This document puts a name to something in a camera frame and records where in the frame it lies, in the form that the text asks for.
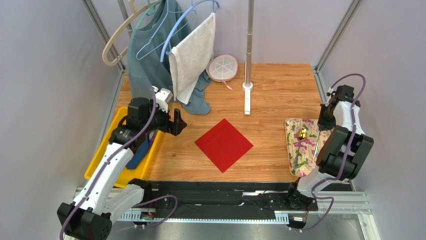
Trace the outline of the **gold spoon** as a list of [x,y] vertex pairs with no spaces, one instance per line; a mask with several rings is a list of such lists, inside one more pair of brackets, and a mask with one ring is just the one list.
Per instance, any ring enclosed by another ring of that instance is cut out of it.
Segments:
[[292,166],[293,168],[296,168],[298,166],[300,148],[302,146],[302,141],[307,137],[307,131],[308,130],[305,127],[302,127],[297,133],[298,148],[297,148],[297,151],[295,152],[295,157],[294,157],[293,166]]

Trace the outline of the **red paper napkin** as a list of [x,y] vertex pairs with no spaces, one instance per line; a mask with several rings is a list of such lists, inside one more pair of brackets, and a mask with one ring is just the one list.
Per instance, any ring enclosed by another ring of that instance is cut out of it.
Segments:
[[254,146],[227,119],[222,119],[194,143],[222,173]]

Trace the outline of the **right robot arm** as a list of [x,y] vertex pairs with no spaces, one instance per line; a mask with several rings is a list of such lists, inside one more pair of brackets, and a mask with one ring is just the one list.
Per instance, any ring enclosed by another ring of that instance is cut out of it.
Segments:
[[315,194],[328,185],[354,179],[374,144],[361,128],[354,88],[340,85],[327,96],[317,125],[331,134],[317,155],[315,168],[290,184],[285,203],[292,210],[307,209],[316,200]]

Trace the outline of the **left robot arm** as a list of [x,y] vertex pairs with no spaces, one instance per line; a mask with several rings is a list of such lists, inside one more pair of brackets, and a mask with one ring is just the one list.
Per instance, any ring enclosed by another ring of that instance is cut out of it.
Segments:
[[112,198],[110,192],[126,165],[153,132],[179,135],[187,123],[178,108],[170,115],[167,102],[156,97],[133,98],[127,107],[122,107],[95,154],[99,161],[90,179],[72,200],[62,203],[57,215],[62,225],[59,238],[70,236],[79,240],[105,240],[113,224],[134,206],[152,203],[146,196],[151,191],[150,183],[131,179],[125,188]]

